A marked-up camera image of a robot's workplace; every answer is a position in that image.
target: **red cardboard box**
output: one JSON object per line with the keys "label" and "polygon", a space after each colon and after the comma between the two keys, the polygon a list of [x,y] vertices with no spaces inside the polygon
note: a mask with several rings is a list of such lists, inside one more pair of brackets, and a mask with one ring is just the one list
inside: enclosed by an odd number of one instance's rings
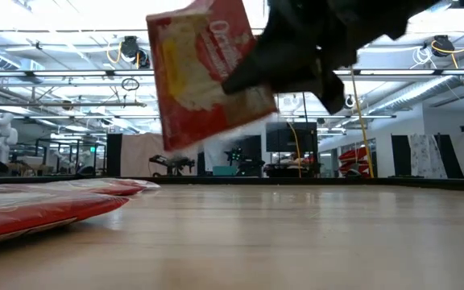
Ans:
{"label": "red cardboard box", "polygon": [[221,82],[255,45],[241,0],[195,0],[146,20],[164,150],[276,112],[266,86],[230,96],[222,91]]}

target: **wooden surface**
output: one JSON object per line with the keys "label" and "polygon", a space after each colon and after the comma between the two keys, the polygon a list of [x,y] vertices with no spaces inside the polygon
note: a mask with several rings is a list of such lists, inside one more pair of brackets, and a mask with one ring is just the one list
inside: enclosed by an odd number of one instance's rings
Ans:
{"label": "wooden surface", "polygon": [[464,289],[464,193],[163,186],[0,245],[0,289]]}

